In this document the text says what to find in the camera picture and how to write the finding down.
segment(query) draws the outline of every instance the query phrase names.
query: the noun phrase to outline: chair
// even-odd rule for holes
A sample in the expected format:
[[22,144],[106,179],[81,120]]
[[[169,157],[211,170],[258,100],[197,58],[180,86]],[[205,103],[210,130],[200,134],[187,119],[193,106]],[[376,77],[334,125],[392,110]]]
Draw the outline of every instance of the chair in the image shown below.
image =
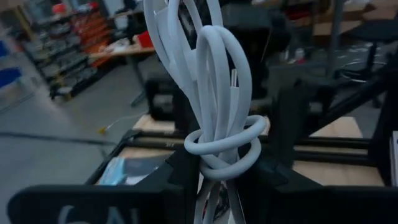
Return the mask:
[[[380,19],[375,21],[367,21],[362,25],[348,31],[344,34],[344,36],[356,40],[371,42],[372,46],[370,46],[369,49],[368,59],[365,62],[365,68],[361,70],[345,69],[344,67],[348,65],[354,65],[363,62],[347,63],[343,66],[343,68],[336,71],[335,78],[344,77],[351,80],[352,82],[365,83],[369,79],[371,79],[372,75],[374,74],[372,72],[373,65],[385,64],[382,62],[374,61],[378,43],[389,44],[393,41],[398,40],[398,20]],[[373,107],[381,107],[381,102],[378,98],[375,98],[373,100]]]

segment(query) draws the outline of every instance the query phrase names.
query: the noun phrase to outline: shelf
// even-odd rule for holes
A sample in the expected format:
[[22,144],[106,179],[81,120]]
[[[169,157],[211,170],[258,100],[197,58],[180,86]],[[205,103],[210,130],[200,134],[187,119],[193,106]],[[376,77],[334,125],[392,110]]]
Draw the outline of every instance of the shelf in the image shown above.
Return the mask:
[[76,96],[77,94],[79,94],[80,92],[82,92],[83,90],[94,84],[95,82],[97,82],[99,79],[101,79],[102,76],[103,75],[101,72],[97,72],[96,74],[90,76],[89,78],[81,80],[72,87],[70,86],[60,87],[59,90],[61,91],[68,90],[68,91],[63,91],[62,93],[60,93],[57,90],[55,96],[66,96],[68,97],[68,100],[70,100],[69,98]]
[[83,25],[80,25],[77,30],[78,32],[82,33],[82,32],[86,32],[86,30],[88,29],[92,29],[95,25],[101,24],[101,23],[105,23],[105,19],[104,18],[98,18],[94,21],[91,22],[87,22]]
[[94,10],[91,10],[91,11],[87,11],[87,12],[78,12],[77,11],[77,12],[72,12],[72,13],[70,13],[68,15],[62,16],[62,17],[58,17],[58,18],[52,17],[52,18],[50,18],[50,19],[48,19],[46,21],[41,21],[41,22],[39,21],[38,25],[41,26],[41,27],[48,27],[48,26],[51,26],[51,25],[54,25],[54,24],[71,22],[71,19],[74,16],[87,16],[87,15],[90,15],[90,14],[93,14],[93,13],[99,13],[100,14],[100,12],[97,9],[94,9]]
[[84,39],[84,41],[87,41],[87,39],[90,39],[92,37],[95,37],[96,34],[98,34],[99,32],[108,29],[108,25],[104,24],[101,27],[96,27],[94,29],[91,29],[89,31],[86,31],[84,34],[81,34],[80,37],[82,39]]
[[[65,72],[68,72],[68,71],[70,71],[70,70],[73,69],[73,68],[77,68],[77,66],[79,66],[79,65],[81,65],[81,64],[83,64],[83,63],[87,63],[87,60],[88,60],[88,57],[86,56],[86,57],[84,57],[84,59],[80,60],[79,62],[74,63],[73,65],[69,65],[67,68],[60,69],[59,71],[57,71],[57,72],[55,72],[55,73],[59,74],[59,75],[62,77],[62,76],[64,75]],[[57,76],[57,75],[54,74],[54,75],[52,75],[52,76],[47,76],[47,77],[45,77],[45,79],[46,79],[48,82],[51,82],[52,80],[56,79],[56,76]]]
[[51,77],[51,78],[47,79],[47,81],[49,82],[50,86],[51,85],[56,85],[56,84],[62,84],[62,83],[64,83],[64,79],[73,77],[74,75],[79,75],[80,72],[82,72],[84,69],[87,69],[87,68],[90,68],[90,67],[84,66],[83,68],[81,68],[81,69],[79,69],[77,71],[74,71],[74,72],[71,72],[71,73],[66,73],[64,75],[60,75],[58,77],[58,79],[56,77]]
[[79,44],[70,44],[69,46],[66,46],[62,50],[58,50],[55,53],[48,54],[45,58],[42,58],[42,59],[34,58],[34,60],[36,61],[36,63],[43,62],[44,64],[40,66],[40,67],[43,67],[43,66],[46,66],[46,65],[52,63],[55,58],[59,57],[60,55],[62,55],[64,53],[67,53],[69,50],[71,50],[71,49],[73,49],[75,47],[78,47],[78,46],[79,46]]
[[72,20],[72,22],[81,22],[82,20],[88,19],[96,19],[97,17],[102,17],[101,13],[97,10],[94,10],[86,15],[81,15],[80,17],[76,17]]

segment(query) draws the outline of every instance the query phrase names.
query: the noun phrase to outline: black bar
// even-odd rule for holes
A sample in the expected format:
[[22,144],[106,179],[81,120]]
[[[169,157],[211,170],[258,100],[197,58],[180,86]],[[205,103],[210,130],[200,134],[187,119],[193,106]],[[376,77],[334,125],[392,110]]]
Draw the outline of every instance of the black bar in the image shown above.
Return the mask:
[[374,79],[365,83],[359,91],[353,93],[350,97],[332,107],[324,117],[320,118],[318,125],[307,131],[306,136],[315,133],[319,129],[334,122],[338,118],[346,115],[369,100],[372,100],[375,96],[386,91],[386,85],[383,80],[384,77],[381,77],[381,75],[382,74],[375,74]]
[[141,131],[140,137],[185,139],[187,133],[178,131]]
[[[140,137],[151,138],[171,138],[185,139],[187,134],[180,132],[160,132],[160,131],[143,131]],[[259,136],[262,144],[268,143],[268,136]],[[342,138],[342,137],[309,137],[298,140],[295,144],[298,146],[320,146],[320,147],[336,147],[350,149],[368,149],[370,139],[365,138]]]
[[327,162],[334,164],[349,164],[357,166],[375,167],[367,155],[332,153],[332,152],[303,152],[296,151],[296,160],[307,162]]
[[[174,142],[128,142],[126,146],[149,148],[149,149],[165,149],[171,151],[184,149],[182,143],[174,143]],[[351,154],[351,153],[296,151],[296,160],[307,161],[307,162],[329,162],[336,164],[349,164],[357,166],[374,167],[374,163],[368,159],[367,155]]]
[[133,142],[128,141],[125,143],[126,147],[139,147],[145,149],[165,149],[170,151],[176,151],[184,149],[184,144],[176,142],[140,142],[137,139]]

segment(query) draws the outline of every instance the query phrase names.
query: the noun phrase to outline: coiled cable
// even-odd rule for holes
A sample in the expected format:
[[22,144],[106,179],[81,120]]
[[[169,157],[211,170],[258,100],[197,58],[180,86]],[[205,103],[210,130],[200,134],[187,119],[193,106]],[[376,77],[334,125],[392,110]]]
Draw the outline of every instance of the coiled cable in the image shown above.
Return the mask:
[[[213,223],[222,181],[226,182],[235,222],[245,223],[233,179],[246,172],[259,157],[261,144],[257,137],[265,130],[266,120],[262,116],[248,116],[252,94],[249,63],[234,35],[223,27],[218,1],[207,0],[213,26],[202,26],[193,0],[184,3],[198,33],[193,50],[178,19],[179,0],[170,0],[168,7],[157,13],[152,1],[146,0],[144,13],[160,61],[186,94],[200,126],[184,143],[189,153],[201,156],[200,171],[205,177],[198,193],[194,223]],[[226,50],[236,67],[237,77],[232,75],[232,80]],[[251,144],[250,150],[239,158],[238,147],[247,143]]]

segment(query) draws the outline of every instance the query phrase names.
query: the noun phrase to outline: grey floor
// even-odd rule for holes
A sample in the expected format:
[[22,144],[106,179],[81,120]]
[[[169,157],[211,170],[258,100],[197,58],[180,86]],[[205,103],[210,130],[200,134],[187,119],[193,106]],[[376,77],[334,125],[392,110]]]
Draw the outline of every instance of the grey floor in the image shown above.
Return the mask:
[[[141,88],[136,75],[127,65],[115,68],[69,102],[51,101],[43,84],[31,82],[37,78],[34,69],[28,63],[22,67],[26,75],[22,85],[27,87],[13,85],[0,91],[0,131],[118,142],[138,117],[116,124],[106,136],[99,135],[97,130],[122,116],[147,111],[145,101],[135,108],[129,105]],[[164,72],[155,57],[140,64],[140,67],[144,76]],[[284,75],[271,74],[270,85],[286,79]],[[378,113],[379,110],[366,104],[350,115],[357,119],[364,136],[370,138]],[[101,151],[110,152],[112,148],[1,138],[0,223],[8,223],[6,203],[12,194],[35,184],[84,183],[101,163]]]

